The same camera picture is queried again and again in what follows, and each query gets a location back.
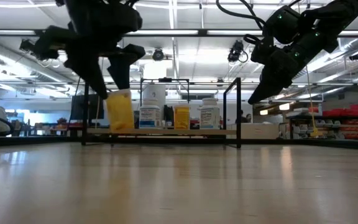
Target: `black pole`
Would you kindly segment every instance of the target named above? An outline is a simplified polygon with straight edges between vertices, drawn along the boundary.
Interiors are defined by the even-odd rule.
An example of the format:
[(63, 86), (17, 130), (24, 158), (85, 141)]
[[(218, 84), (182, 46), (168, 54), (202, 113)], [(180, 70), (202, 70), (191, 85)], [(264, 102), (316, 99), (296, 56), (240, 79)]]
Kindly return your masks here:
[(140, 106), (142, 106), (143, 78), (140, 78)]
[(86, 145), (86, 138), (88, 135), (88, 108), (89, 108), (89, 96), (90, 96), (90, 85), (85, 82), (85, 92), (84, 92), (84, 107), (83, 107), (83, 118), (82, 118), (82, 138), (81, 145)]
[(226, 124), (226, 92), (223, 93), (223, 130), (226, 130), (227, 124)]
[(236, 143), (237, 149), (241, 148), (241, 79), (236, 78), (237, 85), (237, 129), (236, 129)]
[(187, 103), (190, 104), (190, 81), (187, 80)]

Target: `yellow container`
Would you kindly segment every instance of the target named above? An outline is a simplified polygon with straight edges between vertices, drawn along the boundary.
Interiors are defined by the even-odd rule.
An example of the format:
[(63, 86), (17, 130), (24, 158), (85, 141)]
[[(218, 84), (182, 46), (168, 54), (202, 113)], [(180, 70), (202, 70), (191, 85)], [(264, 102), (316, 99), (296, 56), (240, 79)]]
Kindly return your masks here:
[(190, 129), (190, 106), (189, 105), (175, 105), (173, 106), (173, 114), (175, 129)]
[(106, 103), (110, 131), (135, 128), (130, 89), (110, 93)]

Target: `ceiling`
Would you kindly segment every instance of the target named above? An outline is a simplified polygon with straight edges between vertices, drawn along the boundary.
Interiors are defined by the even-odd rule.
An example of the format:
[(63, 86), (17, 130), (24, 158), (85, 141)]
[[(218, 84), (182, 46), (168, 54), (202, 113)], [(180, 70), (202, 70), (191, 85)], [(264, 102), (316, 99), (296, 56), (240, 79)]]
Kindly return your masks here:
[[(199, 9), (199, 0), (142, 0), (135, 5), (143, 18), (143, 29), (258, 29), (256, 23), (249, 19), (229, 16), (216, 8), (215, 1), (201, 0), (203, 9)], [(284, 4), (288, 4), (290, 0), (253, 0), (254, 11), (257, 16), (266, 20), (272, 15), (274, 10)], [(313, 7), (320, 7), (330, 2), (330, 0), (311, 0)], [(47, 26), (55, 25), (67, 27), (69, 17), (65, 7), (32, 7), (32, 8), (12, 8), (14, 6), (30, 6), (34, 4), (50, 4), (54, 1), (48, 0), (0, 0), (0, 29), (44, 29)], [(221, 4), (231, 11), (249, 14), (240, 1), (221, 0)], [(306, 0), (302, 1), (295, 10), (300, 12), (305, 10)], [(348, 26), (347, 29), (358, 29), (358, 18)], [(16, 63), (25, 66), (29, 70), (41, 71), (34, 77), (27, 77), (38, 82), (55, 82), (70, 81), (76, 82), (78, 76), (71, 70), (65, 68), (62, 64), (64, 54), (61, 61), (54, 60), (48, 62), (38, 62), (29, 54), (24, 54), (19, 50), (20, 43), (23, 38), (20, 37), (0, 37), (0, 54), (7, 58), (11, 58)], [(215, 82), (218, 78), (223, 78), (225, 82), (231, 82), (236, 77), (241, 77), (243, 82), (257, 82), (263, 66), (248, 60), (246, 63), (237, 63), (235, 66), (227, 62), (227, 54), (229, 48), (239, 38), (236, 37), (125, 37), (119, 43), (120, 46), (127, 44), (141, 45), (146, 52), (152, 53), (155, 48), (162, 48), (167, 55), (173, 54), (173, 44), (178, 47), (178, 55), (176, 55), (178, 63), (178, 78), (189, 78), (195, 82)], [(321, 52), (316, 58), (314, 65), (312, 61), (309, 67), (313, 67), (313, 75), (311, 82), (319, 82), (327, 77), (331, 77), (344, 70), (356, 68), (358, 61), (350, 61), (346, 47), (358, 44), (358, 40), (351, 38), (341, 38), (340, 40), (342, 53), (337, 53), (337, 49), (333, 54)], [(250, 52), (252, 48), (247, 43), (244, 44), (246, 51)], [(358, 52), (358, 45), (353, 47), (353, 53)], [(140, 60), (138, 66), (147, 63), (147, 60)], [(107, 82), (111, 81), (111, 77), (106, 68), (109, 66), (108, 60), (100, 60), (100, 66), (103, 70), (104, 78)], [(168, 69), (167, 76), (174, 77), (172, 69)], [(131, 72), (133, 80), (139, 80), (141, 71)], [(328, 78), (326, 82), (351, 82), (352, 79), (358, 77), (358, 69), (344, 75)], [(306, 76), (300, 76), (294, 82), (306, 82)], [(25, 85), (15, 86), (13, 88), (25, 88)], [(244, 88), (253, 89), (255, 86), (247, 86)], [(330, 90), (327, 88), (319, 88), (319, 91)], [(283, 91), (287, 97), (304, 94), (305, 87), (293, 86)]]

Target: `ceiling beam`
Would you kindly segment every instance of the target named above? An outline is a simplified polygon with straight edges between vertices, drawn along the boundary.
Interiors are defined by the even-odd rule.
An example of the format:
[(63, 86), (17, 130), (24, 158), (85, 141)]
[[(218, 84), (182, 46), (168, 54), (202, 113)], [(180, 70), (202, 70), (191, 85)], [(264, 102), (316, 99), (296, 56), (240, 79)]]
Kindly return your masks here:
[[(43, 29), (0, 29), (0, 37), (38, 37)], [(124, 37), (243, 37), (253, 34), (263, 37), (258, 29), (142, 29)], [(338, 37), (358, 38), (357, 30), (344, 30)]]

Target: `bottle label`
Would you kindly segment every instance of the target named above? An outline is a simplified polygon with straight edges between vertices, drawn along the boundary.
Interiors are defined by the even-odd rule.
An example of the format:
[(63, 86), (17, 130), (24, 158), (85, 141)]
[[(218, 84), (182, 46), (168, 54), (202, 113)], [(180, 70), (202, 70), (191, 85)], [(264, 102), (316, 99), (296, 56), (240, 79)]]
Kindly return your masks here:
[(157, 128), (160, 127), (160, 109), (141, 108), (139, 116), (140, 128)]
[(200, 128), (201, 129), (219, 128), (219, 108), (201, 109)]

